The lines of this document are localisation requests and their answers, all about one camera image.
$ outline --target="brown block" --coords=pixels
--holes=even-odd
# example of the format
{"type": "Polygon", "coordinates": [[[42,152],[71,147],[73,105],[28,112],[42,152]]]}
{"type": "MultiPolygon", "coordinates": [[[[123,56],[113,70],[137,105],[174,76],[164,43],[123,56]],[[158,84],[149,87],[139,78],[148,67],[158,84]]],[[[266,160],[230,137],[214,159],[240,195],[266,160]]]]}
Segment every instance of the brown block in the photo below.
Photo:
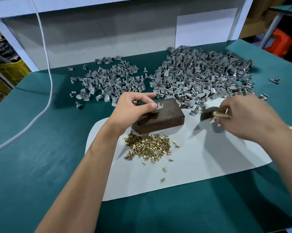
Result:
{"type": "Polygon", "coordinates": [[[160,103],[163,104],[163,108],[158,113],[142,115],[132,125],[132,129],[142,135],[184,124],[185,115],[174,98],[162,100],[160,103]]]}

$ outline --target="left forearm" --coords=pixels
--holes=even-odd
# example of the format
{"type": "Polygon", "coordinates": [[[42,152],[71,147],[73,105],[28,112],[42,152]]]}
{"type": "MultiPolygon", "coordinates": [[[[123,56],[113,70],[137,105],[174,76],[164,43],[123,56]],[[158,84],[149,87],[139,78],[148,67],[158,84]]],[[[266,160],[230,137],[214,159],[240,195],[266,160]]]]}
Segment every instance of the left forearm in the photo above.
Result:
{"type": "Polygon", "coordinates": [[[119,138],[105,123],[36,232],[93,232],[119,138]]]}

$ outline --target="pile of brass screws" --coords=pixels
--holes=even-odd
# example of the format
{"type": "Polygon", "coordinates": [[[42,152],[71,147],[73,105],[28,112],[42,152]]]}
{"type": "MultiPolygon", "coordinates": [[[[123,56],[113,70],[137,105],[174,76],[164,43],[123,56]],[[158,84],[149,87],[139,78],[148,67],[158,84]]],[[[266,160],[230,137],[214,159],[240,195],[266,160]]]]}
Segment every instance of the pile of brass screws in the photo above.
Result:
{"type": "MultiPolygon", "coordinates": [[[[160,136],[143,134],[141,136],[133,134],[133,131],[130,132],[129,137],[123,137],[127,146],[130,146],[128,155],[125,157],[126,160],[132,160],[134,156],[143,157],[144,160],[142,164],[146,165],[145,160],[151,159],[151,162],[155,163],[159,161],[160,158],[167,153],[171,155],[172,151],[170,150],[170,139],[168,135],[160,136]]],[[[179,145],[173,141],[176,148],[179,148],[179,145]]]]}

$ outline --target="hammer head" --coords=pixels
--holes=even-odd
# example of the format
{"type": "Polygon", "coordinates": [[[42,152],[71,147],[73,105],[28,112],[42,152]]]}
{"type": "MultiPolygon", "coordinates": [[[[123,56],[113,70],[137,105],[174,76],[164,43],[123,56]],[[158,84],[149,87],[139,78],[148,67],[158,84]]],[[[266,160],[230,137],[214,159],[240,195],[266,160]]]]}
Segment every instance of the hammer head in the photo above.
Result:
{"type": "Polygon", "coordinates": [[[215,107],[215,106],[202,110],[200,121],[213,118],[213,112],[217,110],[218,110],[218,107],[215,107]]]}

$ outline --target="white cardboard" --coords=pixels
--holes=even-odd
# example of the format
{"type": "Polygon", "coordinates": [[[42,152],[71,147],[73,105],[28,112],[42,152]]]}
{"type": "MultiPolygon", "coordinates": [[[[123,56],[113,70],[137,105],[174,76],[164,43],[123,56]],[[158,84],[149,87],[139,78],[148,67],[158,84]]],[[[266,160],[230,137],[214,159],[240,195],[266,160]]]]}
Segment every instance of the white cardboard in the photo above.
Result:
{"type": "Polygon", "coordinates": [[[178,16],[175,47],[227,41],[236,13],[237,8],[231,8],[178,16]]]}
{"type": "MultiPolygon", "coordinates": [[[[207,107],[219,106],[221,102],[222,98],[209,101],[207,107]]],[[[223,176],[271,162],[258,144],[233,136],[210,119],[200,122],[200,114],[194,117],[189,109],[182,111],[184,125],[156,132],[168,135],[170,142],[175,140],[180,148],[171,144],[172,155],[165,154],[156,163],[147,160],[143,165],[143,159],[138,157],[131,161],[124,159],[129,147],[122,137],[128,137],[131,128],[125,131],[116,146],[103,201],[223,176]]],[[[86,151],[107,119],[98,121],[91,129],[86,151]]]]}

